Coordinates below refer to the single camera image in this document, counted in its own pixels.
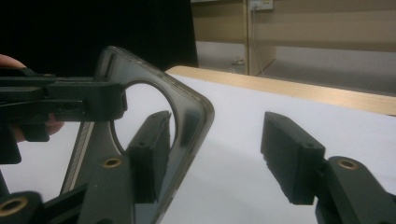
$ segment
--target hand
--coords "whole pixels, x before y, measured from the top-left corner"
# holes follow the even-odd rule
[[[25,65],[11,57],[8,57],[7,55],[0,54],[0,67],[25,67]],[[54,134],[64,126],[64,123],[57,121],[53,114],[49,114],[49,121],[46,122],[46,126],[49,134]],[[21,127],[14,125],[13,129],[17,142],[24,141],[25,138]]]

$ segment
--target white surface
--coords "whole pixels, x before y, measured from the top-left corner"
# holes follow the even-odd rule
[[[289,204],[262,159],[265,111],[293,119],[327,148],[326,158],[346,156],[364,163],[387,191],[396,193],[396,118],[177,79],[205,95],[216,117],[162,224],[317,223],[315,206]],[[141,91],[135,94],[149,97]],[[77,123],[67,123],[47,144],[20,144],[22,163],[1,167],[11,191],[39,191],[46,200],[56,196],[77,130]]]
[[[137,84],[126,90],[128,110],[121,119],[114,122],[118,140],[123,148],[127,148],[137,128],[140,127],[148,116],[159,111],[172,112],[163,94],[147,84]],[[171,115],[169,121],[170,142],[175,139],[175,118]]]
[[[44,201],[59,195],[76,142],[79,123],[67,122],[47,143],[18,143],[22,162],[0,166],[8,190],[39,192]]]

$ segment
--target hole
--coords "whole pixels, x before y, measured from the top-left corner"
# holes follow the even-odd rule
[[[127,148],[143,122],[152,114],[167,110],[172,113],[169,120],[170,143],[175,139],[175,116],[168,100],[156,88],[148,84],[135,84],[126,91],[128,110],[121,119],[114,121],[114,129],[122,148]]]
[[[106,168],[112,168],[112,167],[116,167],[120,164],[121,164],[121,161],[119,159],[110,159],[110,160],[105,161],[104,166]]]
[[[0,204],[0,217],[6,217],[21,211],[27,202],[28,200],[25,197],[21,197]]]
[[[58,105],[58,110],[61,112],[71,112],[78,110],[78,105],[73,103],[64,103]]]
[[[338,164],[348,170],[357,170],[358,169],[358,164],[354,161],[348,161],[348,160],[339,160]]]

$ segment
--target black curtain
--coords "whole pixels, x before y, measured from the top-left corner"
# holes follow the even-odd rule
[[[1,8],[0,53],[37,73],[92,76],[108,45],[162,70],[197,66],[190,0],[14,0]]]

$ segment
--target beige wall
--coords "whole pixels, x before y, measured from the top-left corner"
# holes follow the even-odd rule
[[[192,4],[196,39],[244,43],[250,75],[260,71],[255,56],[265,67],[276,46],[396,52],[394,0],[275,0],[274,6],[255,12],[253,24],[248,0]]]

